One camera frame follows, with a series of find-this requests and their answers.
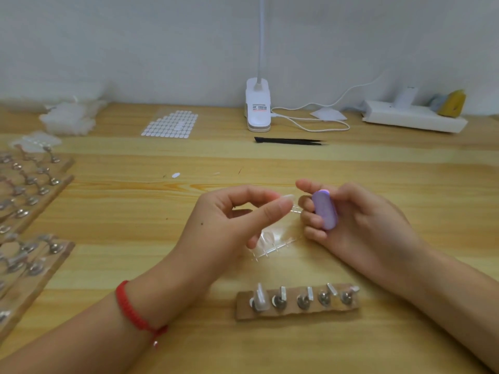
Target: person's right arm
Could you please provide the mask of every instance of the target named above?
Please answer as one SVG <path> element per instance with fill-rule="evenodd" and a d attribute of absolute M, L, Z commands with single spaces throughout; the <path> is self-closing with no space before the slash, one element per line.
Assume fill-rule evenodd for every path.
<path fill-rule="evenodd" d="M 296 186 L 309 194 L 328 189 L 339 215 L 325 232 L 310 196 L 301 197 L 307 238 L 414 304 L 499 373 L 499 282 L 432 249 L 400 209 L 357 184 L 301 179 Z"/>

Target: person's left hand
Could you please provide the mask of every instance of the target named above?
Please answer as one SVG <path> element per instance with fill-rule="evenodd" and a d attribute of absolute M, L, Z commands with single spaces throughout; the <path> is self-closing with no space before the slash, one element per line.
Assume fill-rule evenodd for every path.
<path fill-rule="evenodd" d="M 234 207 L 251 203 L 256 210 Z M 205 287 L 227 269 L 246 245 L 253 249 L 261 230 L 291 211 L 293 201 L 258 186 L 243 185 L 201 195 L 174 250 L 167 257 Z"/>

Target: person's right hand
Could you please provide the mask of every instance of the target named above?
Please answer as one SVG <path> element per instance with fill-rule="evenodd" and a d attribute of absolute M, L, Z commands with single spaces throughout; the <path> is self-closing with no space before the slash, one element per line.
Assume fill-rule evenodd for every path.
<path fill-rule="evenodd" d="M 296 187 L 309 194 L 329 190 L 338 213 L 338 225 L 323 231 L 323 220 L 314 214 L 311 197 L 303 195 L 298 204 L 303 208 L 305 237 L 382 287 L 408 296 L 411 275 L 418 269 L 426 244 L 398 207 L 356 183 L 336 188 L 300 179 Z"/>

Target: person's left arm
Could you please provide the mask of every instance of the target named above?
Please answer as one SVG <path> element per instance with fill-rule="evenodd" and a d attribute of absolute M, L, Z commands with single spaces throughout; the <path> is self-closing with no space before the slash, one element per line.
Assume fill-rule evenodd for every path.
<path fill-rule="evenodd" d="M 252 203 L 256 210 L 234 207 Z M 202 295 L 261 230 L 290 212 L 293 202 L 256 186 L 202 195 L 175 248 L 130 281 L 135 311 L 158 329 Z M 152 345 L 152 334 L 123 316 L 114 293 L 0 361 L 0 372 L 37 374 L 120 373 Z"/>

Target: white cable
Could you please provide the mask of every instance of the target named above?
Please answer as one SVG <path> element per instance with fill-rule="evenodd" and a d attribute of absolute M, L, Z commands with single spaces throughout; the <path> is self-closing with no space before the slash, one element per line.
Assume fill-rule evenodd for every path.
<path fill-rule="evenodd" d="M 319 119 L 319 118 L 298 118 L 298 117 L 288 117 L 288 116 L 285 116 L 285 115 L 282 115 L 282 114 L 277 114 L 276 112 L 274 112 L 275 109 L 283 109 L 283 110 L 300 110 L 300 109 L 303 109 L 309 105 L 317 105 L 317 106 L 322 106 L 323 108 L 329 108 L 331 106 L 334 106 L 336 105 L 338 102 L 340 102 L 343 97 L 345 97 L 345 95 L 350 92 L 352 89 L 354 88 L 358 88 L 358 87 L 365 87 L 367 85 L 371 85 L 373 83 L 375 83 L 376 81 L 378 81 L 381 76 L 384 75 L 384 73 L 386 72 L 386 70 L 383 70 L 383 72 L 381 72 L 377 78 L 375 78 L 373 81 L 371 82 L 368 82 L 368 83 L 365 83 L 365 84 L 360 84 L 360 85 L 354 85 L 353 87 L 349 87 L 345 92 L 343 92 L 343 94 L 340 96 L 340 98 L 338 98 L 335 102 L 333 102 L 331 105 L 322 105 L 322 104 L 318 104 L 318 103 L 315 103 L 315 102 L 310 102 L 306 105 L 303 105 L 301 108 L 295 108 L 295 109 L 290 109 L 290 108 L 280 108 L 280 107 L 275 107 L 275 108 L 272 108 L 271 109 L 271 117 L 282 117 L 282 118 L 285 118 L 285 119 L 288 119 L 289 121 L 293 122 L 295 125 L 297 125 L 299 128 L 301 128 L 302 130 L 305 130 L 305 131 L 308 131 L 308 132 L 329 132 L 329 131 L 348 131 L 350 130 L 350 125 L 348 125 L 346 122 L 343 122 L 343 121 L 324 121 L 323 119 Z M 345 125 L 346 126 L 346 129 L 325 129 L 325 130 L 309 130 L 309 129 L 306 129 L 305 127 L 303 127 L 302 125 L 299 125 L 298 123 L 296 123 L 293 119 L 297 119 L 299 121 L 316 121 L 316 122 L 320 122 L 320 121 L 323 121 L 323 122 L 338 122 L 338 123 L 341 123 L 342 125 Z"/>
<path fill-rule="evenodd" d="M 264 22 L 265 22 L 265 0 L 260 0 L 260 48 L 258 55 L 257 84 L 261 84 L 261 66 L 264 62 Z"/>

